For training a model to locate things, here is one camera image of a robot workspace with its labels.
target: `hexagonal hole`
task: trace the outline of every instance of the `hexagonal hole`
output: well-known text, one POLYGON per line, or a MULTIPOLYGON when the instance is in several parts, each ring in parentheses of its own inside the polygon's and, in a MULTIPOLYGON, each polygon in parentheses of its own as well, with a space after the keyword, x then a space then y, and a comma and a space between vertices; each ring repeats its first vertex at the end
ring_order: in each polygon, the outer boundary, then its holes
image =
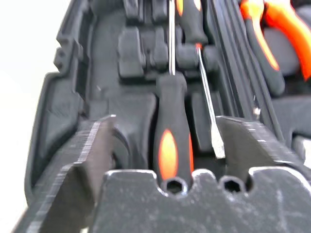
POLYGON ((167 183, 167 191, 176 195, 183 191, 183 185, 179 181, 169 181, 167 183))
POLYGON ((239 193, 241 192, 241 187, 235 181, 227 181, 224 183, 225 189, 230 193, 239 193))

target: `tool case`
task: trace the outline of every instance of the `tool case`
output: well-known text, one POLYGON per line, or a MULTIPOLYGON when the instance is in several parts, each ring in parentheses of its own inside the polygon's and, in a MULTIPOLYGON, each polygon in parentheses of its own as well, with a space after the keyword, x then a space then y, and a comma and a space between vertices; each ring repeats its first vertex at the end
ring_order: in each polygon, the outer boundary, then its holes
MULTIPOLYGON (((156 79, 168 70, 167 0, 72 0, 38 103, 27 161, 28 210, 15 232, 310 232, 311 87, 289 41, 265 28, 285 92, 272 97, 237 0, 203 0, 203 59, 226 159, 215 158, 195 45, 176 22, 176 69, 195 171, 185 196, 153 170, 156 79)), ((292 1, 311 27, 311 1, 292 1)))

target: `metal shaft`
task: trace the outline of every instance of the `metal shaft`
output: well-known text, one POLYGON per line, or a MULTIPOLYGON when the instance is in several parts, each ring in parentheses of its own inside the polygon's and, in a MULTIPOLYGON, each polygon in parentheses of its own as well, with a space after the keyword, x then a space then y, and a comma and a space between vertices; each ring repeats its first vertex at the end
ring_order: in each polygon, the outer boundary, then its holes
POLYGON ((199 54, 199 59, 200 59, 199 67, 200 67, 200 73, 201 73, 202 83, 203 83, 203 87, 204 87, 204 93, 205 93, 205 97, 207 100, 207 107, 208 107, 208 111, 209 111, 209 115, 210 115, 210 120, 211 120, 212 124, 216 124, 215 112, 214 112, 214 108, 213 108, 212 99, 210 96, 210 90, 209 90, 209 86, 208 86, 205 68, 204 68, 203 61, 202 61, 201 50, 199 48, 197 48, 197 52, 199 54))
POLYGON ((169 1, 169 73, 175 75, 175 0, 169 1))

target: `orange and black handle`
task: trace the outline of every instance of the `orange and black handle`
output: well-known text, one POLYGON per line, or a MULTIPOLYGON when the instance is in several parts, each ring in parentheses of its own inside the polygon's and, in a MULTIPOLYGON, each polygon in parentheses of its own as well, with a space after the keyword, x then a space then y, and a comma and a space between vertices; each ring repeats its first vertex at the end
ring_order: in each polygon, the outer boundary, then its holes
POLYGON ((284 92, 285 82, 261 31, 260 22, 264 7, 263 0, 243 0, 240 9, 245 21, 249 44, 258 59, 269 91, 272 95, 279 96, 284 92))
POLYGON ((176 0, 180 27, 185 33, 185 43, 202 47, 208 43, 203 30, 203 9, 201 0, 176 0))
POLYGON ((280 29, 289 39, 298 55, 302 75, 311 81, 311 30, 299 18, 290 0, 266 0, 265 20, 269 26, 280 29))
POLYGON ((187 83, 181 73, 165 74, 156 80, 159 97, 154 140, 154 171, 158 183, 180 177, 191 187, 193 154, 185 110, 187 83))

